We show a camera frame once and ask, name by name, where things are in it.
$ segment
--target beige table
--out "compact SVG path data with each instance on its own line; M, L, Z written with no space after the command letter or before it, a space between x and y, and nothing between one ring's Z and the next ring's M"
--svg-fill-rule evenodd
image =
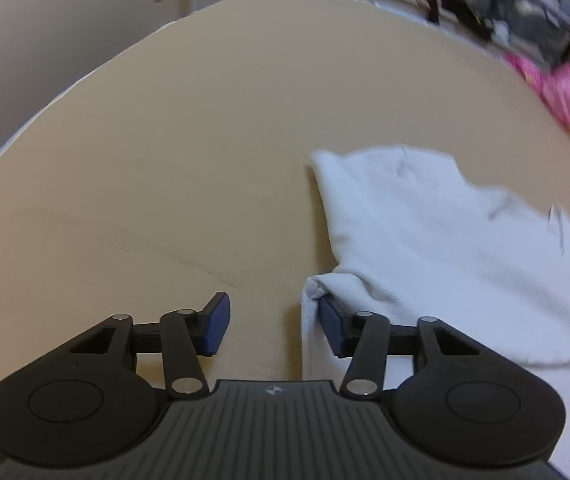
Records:
M208 378L298 377L300 289L334 265L309 153L398 142L570 212L570 138L433 28L349 0L228 0L152 35L0 159L0 379L110 314L152 322L217 290L233 315Z

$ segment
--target blue object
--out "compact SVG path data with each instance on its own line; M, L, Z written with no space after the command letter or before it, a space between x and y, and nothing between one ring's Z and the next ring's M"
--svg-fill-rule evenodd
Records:
M342 330L343 322L334 305L329 301L329 295L318 300L318 317L332 352L334 355L340 355L345 344Z
M207 332L203 338L204 353L216 354L219 351L221 341L225 335L225 330L229 325L230 305L229 296L222 294L219 302L209 313Z

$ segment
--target white towel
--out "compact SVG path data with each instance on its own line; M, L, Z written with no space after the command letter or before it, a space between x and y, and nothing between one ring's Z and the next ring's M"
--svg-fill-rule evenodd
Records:
M443 153L400 146L313 161L339 264L305 283L303 378L340 383L350 361L332 355L316 319L328 292L396 324L439 317L556 387L568 417L552 461L570 478L570 217L469 184ZM388 357L385 388L411 373L410 360Z

